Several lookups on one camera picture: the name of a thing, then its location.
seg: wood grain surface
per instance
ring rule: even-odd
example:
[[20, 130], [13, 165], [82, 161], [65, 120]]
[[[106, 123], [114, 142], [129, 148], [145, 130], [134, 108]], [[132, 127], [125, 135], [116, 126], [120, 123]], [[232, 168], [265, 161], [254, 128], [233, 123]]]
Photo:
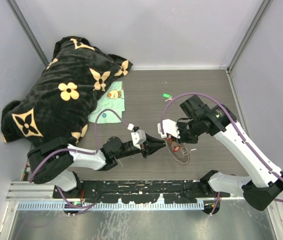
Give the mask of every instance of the wood grain surface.
[[[211, 95], [238, 116], [231, 87], [223, 70], [133, 70], [123, 81], [125, 108], [123, 119], [139, 126], [147, 134], [160, 138], [157, 123], [168, 102], [163, 93], [177, 96], [188, 92], [201, 92]], [[165, 119], [177, 121], [185, 117], [179, 104], [187, 97], [176, 100], [168, 109]], [[210, 107], [212, 102], [202, 99]], [[131, 133], [121, 123], [98, 124], [98, 137], [101, 145], [112, 136], [119, 137], [123, 142], [131, 140]], [[88, 131], [80, 141], [79, 147], [96, 149], [94, 124], [90, 123]], [[191, 152], [190, 163], [180, 165], [168, 153], [166, 147], [144, 159], [141, 154], [120, 159], [122, 166], [109, 171], [94, 171], [83, 168], [75, 170], [81, 180], [199, 180], [210, 170], [218, 170], [225, 174], [246, 176], [246, 171], [233, 155], [214, 137], [203, 134], [198, 144], [186, 144], [196, 149]]]

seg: cartoon chick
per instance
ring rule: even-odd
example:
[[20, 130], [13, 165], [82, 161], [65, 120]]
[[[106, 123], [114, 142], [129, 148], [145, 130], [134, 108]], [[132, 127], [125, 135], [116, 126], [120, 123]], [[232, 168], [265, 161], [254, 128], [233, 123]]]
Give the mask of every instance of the cartoon chick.
[[108, 92], [107, 97], [109, 97], [110, 99], [122, 98], [122, 92], [113, 89], [113, 90], [110, 90], [110, 91]]

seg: black blanket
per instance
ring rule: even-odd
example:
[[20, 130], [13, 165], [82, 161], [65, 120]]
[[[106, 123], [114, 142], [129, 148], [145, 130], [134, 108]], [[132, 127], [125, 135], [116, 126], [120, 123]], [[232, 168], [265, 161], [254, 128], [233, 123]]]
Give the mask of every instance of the black blanket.
[[88, 129], [88, 115], [97, 101], [132, 65], [125, 58], [103, 53], [85, 38], [64, 37], [27, 96], [2, 110], [5, 142], [26, 138], [38, 147], [65, 137], [76, 145]]

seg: green towel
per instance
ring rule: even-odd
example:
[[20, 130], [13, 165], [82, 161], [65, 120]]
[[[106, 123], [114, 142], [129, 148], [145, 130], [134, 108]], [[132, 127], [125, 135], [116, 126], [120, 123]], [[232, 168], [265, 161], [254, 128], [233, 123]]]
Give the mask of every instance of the green towel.
[[[120, 117], [125, 111], [125, 96], [122, 81], [115, 81], [98, 101], [97, 108], [88, 116], [88, 121], [94, 123], [98, 114], [104, 109], [114, 110]], [[113, 124], [121, 121], [111, 111], [104, 112], [98, 119], [99, 124]]]

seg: floor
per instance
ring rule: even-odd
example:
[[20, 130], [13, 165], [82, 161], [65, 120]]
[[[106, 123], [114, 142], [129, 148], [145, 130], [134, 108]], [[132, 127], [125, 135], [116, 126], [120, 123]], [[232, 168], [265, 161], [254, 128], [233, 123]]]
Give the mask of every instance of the floor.
[[17, 210], [9, 240], [276, 240], [268, 211], [245, 200], [221, 201], [213, 217], [201, 210]]
[[[123, 81], [125, 108], [123, 119], [139, 126], [147, 134], [160, 138], [157, 131], [164, 107], [168, 102], [163, 93], [177, 96], [187, 92], [202, 92], [211, 95], [226, 105], [238, 116], [232, 90], [224, 70], [133, 70]], [[178, 99], [169, 108], [165, 118], [177, 120], [185, 117], [179, 104], [187, 98]], [[208, 100], [202, 99], [210, 107]], [[99, 124], [98, 137], [105, 143], [112, 136], [123, 142], [130, 141], [130, 131], [121, 123]], [[94, 125], [90, 124], [87, 134], [78, 145], [81, 148], [95, 149]], [[198, 180], [210, 170], [224, 174], [245, 176], [246, 171], [233, 155], [215, 138], [204, 134], [198, 144], [187, 144], [191, 151], [190, 163], [186, 166], [177, 163], [166, 148], [144, 159], [141, 154], [122, 158], [122, 166], [99, 172], [91, 169], [73, 169], [82, 180]]]

